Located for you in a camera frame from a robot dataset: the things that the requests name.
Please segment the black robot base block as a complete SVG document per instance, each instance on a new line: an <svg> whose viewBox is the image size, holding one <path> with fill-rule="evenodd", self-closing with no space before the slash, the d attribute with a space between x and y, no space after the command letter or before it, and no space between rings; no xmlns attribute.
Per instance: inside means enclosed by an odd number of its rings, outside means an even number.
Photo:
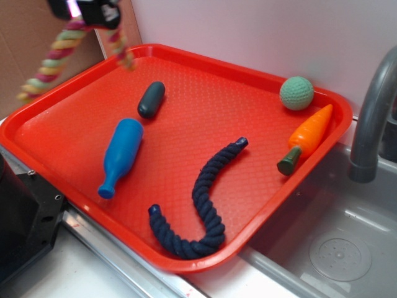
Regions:
<svg viewBox="0 0 397 298"><path fill-rule="evenodd" d="M1 285L55 245L65 196L39 174L16 174L1 157Z"/></svg>

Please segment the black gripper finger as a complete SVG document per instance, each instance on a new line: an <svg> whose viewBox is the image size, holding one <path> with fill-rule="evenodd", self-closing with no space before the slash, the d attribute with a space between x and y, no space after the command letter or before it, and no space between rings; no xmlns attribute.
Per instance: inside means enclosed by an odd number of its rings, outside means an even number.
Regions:
<svg viewBox="0 0 397 298"><path fill-rule="evenodd" d="M77 5L88 26L114 30L121 23L119 1L77 1Z"/></svg>
<svg viewBox="0 0 397 298"><path fill-rule="evenodd" d="M71 20L72 15L67 0L47 0L52 14L61 20Z"/></svg>

